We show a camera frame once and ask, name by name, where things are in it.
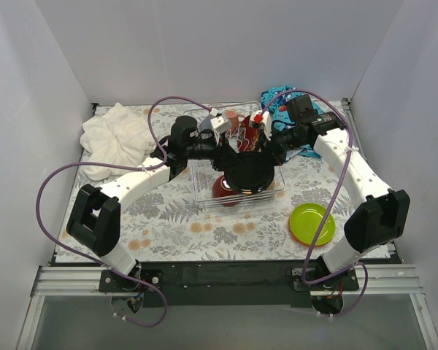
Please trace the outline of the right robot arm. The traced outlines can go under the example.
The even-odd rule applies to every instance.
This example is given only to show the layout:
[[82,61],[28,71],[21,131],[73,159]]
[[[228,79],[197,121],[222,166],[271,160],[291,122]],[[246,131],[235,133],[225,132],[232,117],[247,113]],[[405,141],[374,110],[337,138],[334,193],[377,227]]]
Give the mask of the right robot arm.
[[300,90],[297,94],[286,104],[294,127],[272,132],[268,145],[277,159],[290,149],[310,145],[332,167],[339,178],[335,190],[344,188],[354,208],[343,237],[316,260],[315,278],[301,277],[306,285],[330,290],[364,255],[402,235],[410,197],[376,175],[355,146],[353,129],[342,113],[335,109],[333,117],[324,117],[313,108],[314,93]]

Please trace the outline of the salmon pink ceramic mug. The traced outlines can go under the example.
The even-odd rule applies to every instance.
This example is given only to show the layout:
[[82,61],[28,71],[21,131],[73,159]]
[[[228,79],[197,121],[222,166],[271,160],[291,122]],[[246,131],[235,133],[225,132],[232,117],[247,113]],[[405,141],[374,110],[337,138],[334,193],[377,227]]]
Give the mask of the salmon pink ceramic mug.
[[235,131],[241,125],[241,122],[245,119],[245,116],[243,114],[239,114],[235,110],[227,110],[225,112],[225,116],[229,119],[231,123],[231,131]]

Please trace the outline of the lime green plate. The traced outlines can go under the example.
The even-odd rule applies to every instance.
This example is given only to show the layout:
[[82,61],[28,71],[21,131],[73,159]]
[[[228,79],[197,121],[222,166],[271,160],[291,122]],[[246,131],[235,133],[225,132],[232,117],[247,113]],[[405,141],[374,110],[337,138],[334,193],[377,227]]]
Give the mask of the lime green plate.
[[[326,209],[316,203],[304,203],[302,205],[297,206],[290,214],[288,219],[288,227],[289,228],[311,228],[318,229],[320,222],[322,221],[324,215],[326,213]],[[336,222],[334,218],[330,214],[328,219],[323,226],[323,229],[335,229],[336,232]]]

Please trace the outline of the black iridescent plate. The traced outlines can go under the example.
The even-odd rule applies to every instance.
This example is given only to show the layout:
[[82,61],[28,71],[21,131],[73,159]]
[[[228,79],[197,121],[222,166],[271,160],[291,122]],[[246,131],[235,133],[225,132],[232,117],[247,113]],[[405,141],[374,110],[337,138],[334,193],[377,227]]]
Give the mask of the black iridescent plate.
[[228,185],[238,193],[256,194],[274,180],[274,166],[260,152],[240,152],[224,170]]

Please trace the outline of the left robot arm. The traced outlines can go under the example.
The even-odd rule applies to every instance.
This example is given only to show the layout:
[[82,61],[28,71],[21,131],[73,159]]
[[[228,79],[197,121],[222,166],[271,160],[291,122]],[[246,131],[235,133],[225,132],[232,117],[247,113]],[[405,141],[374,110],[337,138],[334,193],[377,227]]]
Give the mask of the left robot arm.
[[104,265],[116,271],[115,282],[124,291],[140,285],[140,266],[119,242],[122,213],[143,195],[173,180],[189,160],[212,160],[232,149],[226,139],[231,122],[223,114],[210,114],[207,127],[198,129],[195,118],[177,117],[170,134],[157,141],[156,149],[135,171],[94,187],[80,188],[66,225],[67,233],[90,249]]

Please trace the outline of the grey ceramic mug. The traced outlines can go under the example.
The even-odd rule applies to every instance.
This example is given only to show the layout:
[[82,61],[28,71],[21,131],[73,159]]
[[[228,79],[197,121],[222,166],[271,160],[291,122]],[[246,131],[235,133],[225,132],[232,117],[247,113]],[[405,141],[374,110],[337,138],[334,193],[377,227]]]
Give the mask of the grey ceramic mug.
[[198,126],[199,134],[212,132],[212,126],[211,126],[211,122],[210,122],[211,119],[212,119],[212,116],[208,115],[199,123],[199,126]]

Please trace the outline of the dark red bowl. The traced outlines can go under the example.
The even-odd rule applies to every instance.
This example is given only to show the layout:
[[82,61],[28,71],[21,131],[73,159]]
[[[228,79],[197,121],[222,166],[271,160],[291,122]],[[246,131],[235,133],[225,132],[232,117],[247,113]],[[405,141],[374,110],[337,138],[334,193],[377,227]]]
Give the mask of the dark red bowl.
[[219,176],[212,186],[212,197],[224,207],[236,206],[239,201],[234,200],[234,196],[238,194],[228,185],[224,175]]

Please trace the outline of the white wire dish rack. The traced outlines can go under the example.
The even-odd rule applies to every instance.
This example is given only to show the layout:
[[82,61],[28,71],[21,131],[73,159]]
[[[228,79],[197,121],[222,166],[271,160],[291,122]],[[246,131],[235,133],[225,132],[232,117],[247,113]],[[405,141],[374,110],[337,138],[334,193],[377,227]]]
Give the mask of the white wire dish rack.
[[255,149],[261,131],[247,125],[248,116],[258,107],[257,102],[218,107],[232,122],[226,131],[232,151],[222,160],[220,168],[214,167],[211,160],[188,163],[193,203],[201,210],[252,206],[270,201],[284,189],[281,168],[271,167],[270,160]]

